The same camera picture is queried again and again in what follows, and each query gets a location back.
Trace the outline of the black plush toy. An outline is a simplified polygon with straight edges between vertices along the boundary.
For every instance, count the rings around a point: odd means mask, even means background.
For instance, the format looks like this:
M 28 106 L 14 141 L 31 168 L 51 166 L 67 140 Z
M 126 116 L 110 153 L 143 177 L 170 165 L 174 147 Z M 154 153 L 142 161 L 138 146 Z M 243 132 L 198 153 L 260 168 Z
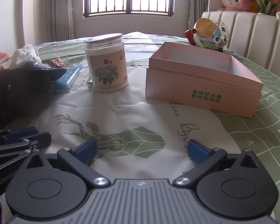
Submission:
M 28 69 L 0 71 L 0 121 L 36 115 L 49 106 L 53 83 L 44 74 Z

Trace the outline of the blue wet wipes pack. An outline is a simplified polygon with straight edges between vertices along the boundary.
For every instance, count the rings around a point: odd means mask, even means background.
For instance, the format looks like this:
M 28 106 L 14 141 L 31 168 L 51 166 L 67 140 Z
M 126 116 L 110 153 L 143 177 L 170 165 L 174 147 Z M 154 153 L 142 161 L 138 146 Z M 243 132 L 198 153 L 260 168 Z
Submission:
M 82 68 L 82 65 L 77 65 L 67 69 L 61 78 L 53 82 L 53 92 L 69 93 Z

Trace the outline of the dark blue denim hat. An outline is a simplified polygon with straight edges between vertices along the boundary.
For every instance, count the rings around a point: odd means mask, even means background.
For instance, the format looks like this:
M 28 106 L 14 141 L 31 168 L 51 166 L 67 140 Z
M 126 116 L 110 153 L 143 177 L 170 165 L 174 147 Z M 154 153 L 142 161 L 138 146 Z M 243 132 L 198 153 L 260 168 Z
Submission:
M 37 61 L 25 62 L 22 64 L 21 69 L 26 69 L 38 75 L 47 76 L 51 81 L 58 80 L 67 72 L 67 69 L 62 67 L 50 67 L 47 64 Z

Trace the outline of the white cloth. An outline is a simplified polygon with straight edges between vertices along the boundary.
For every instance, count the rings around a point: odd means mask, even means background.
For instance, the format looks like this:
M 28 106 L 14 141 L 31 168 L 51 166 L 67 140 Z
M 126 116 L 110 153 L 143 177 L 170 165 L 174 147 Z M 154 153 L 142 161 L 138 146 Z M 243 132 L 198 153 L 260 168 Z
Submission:
M 24 45 L 14 52 L 9 69 L 20 68 L 25 62 L 41 63 L 38 51 L 31 44 Z

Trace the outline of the pink object at bed edge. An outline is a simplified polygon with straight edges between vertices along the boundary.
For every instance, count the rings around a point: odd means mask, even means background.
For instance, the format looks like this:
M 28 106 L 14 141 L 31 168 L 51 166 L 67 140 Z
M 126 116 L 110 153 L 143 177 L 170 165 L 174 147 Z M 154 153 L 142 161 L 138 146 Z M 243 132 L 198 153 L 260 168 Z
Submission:
M 6 51 L 0 51 L 0 61 L 8 59 L 11 57 L 11 54 Z

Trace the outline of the green patterned bed sheet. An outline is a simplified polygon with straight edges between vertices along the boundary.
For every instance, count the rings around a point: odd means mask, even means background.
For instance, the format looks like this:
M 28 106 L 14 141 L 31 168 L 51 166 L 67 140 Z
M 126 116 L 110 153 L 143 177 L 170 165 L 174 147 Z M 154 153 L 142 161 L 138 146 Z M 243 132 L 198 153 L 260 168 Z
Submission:
M 176 178 L 194 165 L 187 155 L 190 139 L 230 153 L 250 148 L 279 190 L 274 214 L 280 223 L 280 77 L 235 54 L 264 84 L 251 118 L 148 99 L 144 92 L 149 58 L 166 41 L 184 43 L 185 39 L 140 32 L 126 34 L 128 85 L 109 94 L 97 93 L 88 85 L 83 39 L 37 46 L 41 59 L 59 56 L 67 68 L 78 64 L 83 68 L 69 93 L 55 94 L 46 110 L 18 118 L 8 129 L 34 126 L 49 132 L 52 142 L 47 153 L 76 147 L 95 136 L 99 151 L 91 166 L 111 180 Z

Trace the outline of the pink cardboard box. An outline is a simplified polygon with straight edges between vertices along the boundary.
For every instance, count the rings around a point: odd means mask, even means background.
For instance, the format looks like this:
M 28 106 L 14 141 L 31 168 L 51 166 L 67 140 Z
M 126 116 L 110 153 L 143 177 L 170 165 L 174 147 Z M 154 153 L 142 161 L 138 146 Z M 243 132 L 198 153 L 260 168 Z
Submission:
M 149 58 L 145 96 L 251 117 L 263 86 L 231 55 L 164 42 Z

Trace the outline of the white floral lidded jar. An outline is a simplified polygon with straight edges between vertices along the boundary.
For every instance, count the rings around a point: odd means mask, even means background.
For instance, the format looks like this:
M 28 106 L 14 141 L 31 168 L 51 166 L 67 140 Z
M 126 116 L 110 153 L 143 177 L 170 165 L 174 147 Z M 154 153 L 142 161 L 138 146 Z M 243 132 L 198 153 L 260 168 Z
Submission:
M 112 93 L 125 88 L 128 75 L 123 34 L 111 33 L 84 41 L 92 86 L 98 93 Z

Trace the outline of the left beige curtain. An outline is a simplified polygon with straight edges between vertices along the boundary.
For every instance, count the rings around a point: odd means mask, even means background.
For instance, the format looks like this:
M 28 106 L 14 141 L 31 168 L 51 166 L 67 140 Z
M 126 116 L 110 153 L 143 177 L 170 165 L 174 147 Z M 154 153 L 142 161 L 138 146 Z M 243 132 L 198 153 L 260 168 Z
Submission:
M 74 38 L 72 0 L 46 0 L 46 25 L 49 41 Z

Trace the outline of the beige curtain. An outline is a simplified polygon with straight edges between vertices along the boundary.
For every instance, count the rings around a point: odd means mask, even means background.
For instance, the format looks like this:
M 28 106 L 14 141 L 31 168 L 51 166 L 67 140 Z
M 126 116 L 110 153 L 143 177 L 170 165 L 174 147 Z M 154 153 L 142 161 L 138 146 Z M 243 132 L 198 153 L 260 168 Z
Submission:
M 46 25 L 49 41 L 74 38 L 72 0 L 46 0 Z
M 190 13 L 188 20 L 189 29 L 194 27 L 195 22 L 208 10 L 208 0 L 190 0 Z

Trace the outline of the cream padded headboard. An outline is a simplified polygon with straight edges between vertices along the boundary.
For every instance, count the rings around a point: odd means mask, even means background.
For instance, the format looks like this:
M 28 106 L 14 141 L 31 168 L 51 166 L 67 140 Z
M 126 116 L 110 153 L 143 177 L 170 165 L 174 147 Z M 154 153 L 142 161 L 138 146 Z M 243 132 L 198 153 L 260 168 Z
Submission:
M 228 28 L 227 47 L 280 77 L 280 21 L 250 12 L 204 12 L 203 18 L 220 20 Z

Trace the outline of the clear round toy bag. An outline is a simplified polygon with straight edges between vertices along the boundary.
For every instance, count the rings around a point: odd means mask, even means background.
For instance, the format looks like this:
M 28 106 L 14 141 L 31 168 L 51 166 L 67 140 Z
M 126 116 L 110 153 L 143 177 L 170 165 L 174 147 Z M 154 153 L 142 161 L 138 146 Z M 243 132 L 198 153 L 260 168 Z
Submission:
M 229 30 L 221 20 L 199 19 L 193 28 L 185 31 L 192 46 L 223 52 L 229 42 Z

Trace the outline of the green potted plant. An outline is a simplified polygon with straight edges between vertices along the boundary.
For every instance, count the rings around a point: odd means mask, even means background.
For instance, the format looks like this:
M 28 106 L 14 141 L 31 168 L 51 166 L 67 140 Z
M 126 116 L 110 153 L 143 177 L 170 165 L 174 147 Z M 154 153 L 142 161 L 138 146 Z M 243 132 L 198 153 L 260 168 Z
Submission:
M 277 4 L 271 3 L 269 0 L 255 0 L 257 11 L 262 14 L 269 14 L 271 10 L 277 8 Z

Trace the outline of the right beige curtain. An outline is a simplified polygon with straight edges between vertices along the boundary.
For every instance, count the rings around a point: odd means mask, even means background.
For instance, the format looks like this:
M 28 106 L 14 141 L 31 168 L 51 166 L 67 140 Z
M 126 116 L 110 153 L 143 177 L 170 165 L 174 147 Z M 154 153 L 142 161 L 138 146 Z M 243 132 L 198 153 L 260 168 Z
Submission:
M 190 0 L 190 13 L 188 20 L 189 29 L 194 27 L 195 22 L 208 10 L 208 0 Z

